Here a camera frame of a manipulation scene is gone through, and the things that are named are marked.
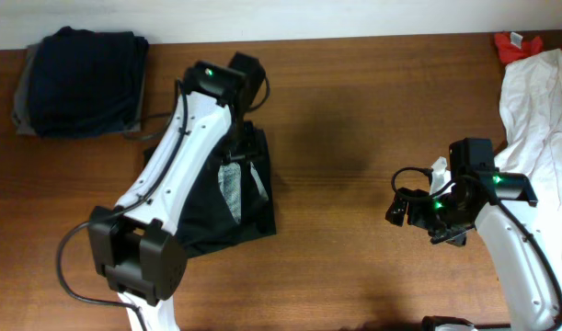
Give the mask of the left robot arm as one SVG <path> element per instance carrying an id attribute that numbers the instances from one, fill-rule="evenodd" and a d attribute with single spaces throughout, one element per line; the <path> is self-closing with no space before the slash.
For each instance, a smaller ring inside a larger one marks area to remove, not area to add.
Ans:
<path id="1" fill-rule="evenodd" d="M 88 221 L 97 273 L 119 294 L 133 330 L 175 330 L 173 295 L 187 258 L 180 214 L 208 157 L 232 133 L 232 106 L 201 92 L 176 99 L 173 118 L 142 174 L 114 210 Z"/>

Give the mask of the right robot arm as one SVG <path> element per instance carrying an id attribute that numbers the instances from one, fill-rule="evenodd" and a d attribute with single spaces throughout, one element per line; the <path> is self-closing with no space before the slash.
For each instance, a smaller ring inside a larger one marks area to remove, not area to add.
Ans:
<path id="1" fill-rule="evenodd" d="M 514 330 L 562 330 L 562 270 L 551 255 L 541 200 L 523 174 L 501 171 L 489 156 L 454 156 L 449 165 L 419 168 L 430 189 L 400 187 L 385 214 L 427 232 L 434 245 L 464 246 L 469 231 L 483 240 Z"/>

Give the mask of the black t-shirt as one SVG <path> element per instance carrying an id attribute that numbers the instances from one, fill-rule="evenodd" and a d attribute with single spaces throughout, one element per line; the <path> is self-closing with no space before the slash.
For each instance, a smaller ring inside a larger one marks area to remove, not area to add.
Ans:
<path id="1" fill-rule="evenodd" d="M 268 151 L 255 162 L 208 162 L 181 211 L 176 238 L 189 258 L 275 235 Z"/>

